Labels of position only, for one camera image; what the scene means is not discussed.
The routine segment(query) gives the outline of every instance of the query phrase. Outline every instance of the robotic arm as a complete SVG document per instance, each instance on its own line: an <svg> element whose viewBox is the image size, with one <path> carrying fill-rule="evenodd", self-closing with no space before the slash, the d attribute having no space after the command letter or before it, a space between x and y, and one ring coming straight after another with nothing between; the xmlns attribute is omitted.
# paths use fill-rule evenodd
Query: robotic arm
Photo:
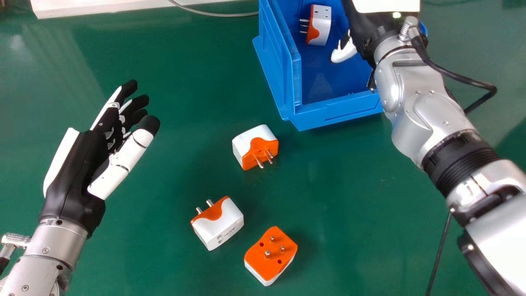
<svg viewBox="0 0 526 296"><path fill-rule="evenodd" d="M444 72L427 56L419 0L342 3L350 29L331 60L358 52L372 66L393 144L446 198L464 228L460 251L488 294L526 295L526 175L481 138L441 73L469 78ZM484 100L497 91L487 89Z"/></svg>
<svg viewBox="0 0 526 296"><path fill-rule="evenodd" d="M103 218L106 198L159 130L159 119L144 109L148 96L124 102L136 90L135 80L120 86L89 131L67 130L44 179L46 200L33 236L2 237L0 273L16 248L25 252L0 281L0 296L59 296L68 290L84 244Z"/></svg>

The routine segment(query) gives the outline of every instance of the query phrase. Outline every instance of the blue bin wall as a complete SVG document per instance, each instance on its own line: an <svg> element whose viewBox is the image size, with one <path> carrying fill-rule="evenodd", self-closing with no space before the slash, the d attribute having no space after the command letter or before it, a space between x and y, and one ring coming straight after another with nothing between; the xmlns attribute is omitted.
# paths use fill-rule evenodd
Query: blue bin wall
<svg viewBox="0 0 526 296"><path fill-rule="evenodd" d="M299 19L311 4L332 8L326 46L305 43ZM300 130L382 112L367 89L371 67L359 55L332 64L330 54L348 28L340 0L260 0L259 36L254 47L279 114Z"/></svg>

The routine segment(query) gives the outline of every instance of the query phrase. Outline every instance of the electrical adapter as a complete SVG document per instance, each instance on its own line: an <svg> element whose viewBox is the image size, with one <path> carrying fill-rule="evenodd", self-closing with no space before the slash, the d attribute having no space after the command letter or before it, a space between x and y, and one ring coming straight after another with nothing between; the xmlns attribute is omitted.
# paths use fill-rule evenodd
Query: electrical adapter
<svg viewBox="0 0 526 296"><path fill-rule="evenodd" d="M234 156L244 171L258 165L263 169L263 162L272 164L274 156L278 155L278 139L266 124L249 129L232 140Z"/></svg>
<svg viewBox="0 0 526 296"><path fill-rule="evenodd" d="M244 224L243 214L232 199L224 196L216 203L207 200L209 208L202 211L197 207L197 216L190 224L201 242L211 251L236 234Z"/></svg>
<svg viewBox="0 0 526 296"><path fill-rule="evenodd" d="M245 267L264 286L273 284L291 264L298 245L279 227L269 228L245 254Z"/></svg>

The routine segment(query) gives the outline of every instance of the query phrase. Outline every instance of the gray cable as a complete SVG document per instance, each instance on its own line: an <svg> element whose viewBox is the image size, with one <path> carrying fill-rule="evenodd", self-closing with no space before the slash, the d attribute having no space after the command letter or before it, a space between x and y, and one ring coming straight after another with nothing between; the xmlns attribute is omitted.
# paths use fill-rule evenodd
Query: gray cable
<svg viewBox="0 0 526 296"><path fill-rule="evenodd" d="M175 0L168 0L168 1L181 9L184 9L189 12L201 14L201 15L208 15L208 16L215 16L215 17L247 17L247 16L255 16L259 14L259 11L248 12L248 13L215 13L215 12L200 11L197 9L186 7L178 3Z"/></svg>

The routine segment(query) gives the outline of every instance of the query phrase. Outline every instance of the screw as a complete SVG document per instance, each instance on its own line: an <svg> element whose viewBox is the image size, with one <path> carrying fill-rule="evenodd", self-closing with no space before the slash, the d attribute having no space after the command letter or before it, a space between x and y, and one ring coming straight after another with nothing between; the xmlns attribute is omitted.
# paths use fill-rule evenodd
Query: screw
<svg viewBox="0 0 526 296"><path fill-rule="evenodd" d="M416 27L418 25L418 19L414 16L408 16L406 17L406 20L404 21L402 25L402 29L400 29L400 34L398 34L398 40L402 42L409 41L409 28Z"/></svg>

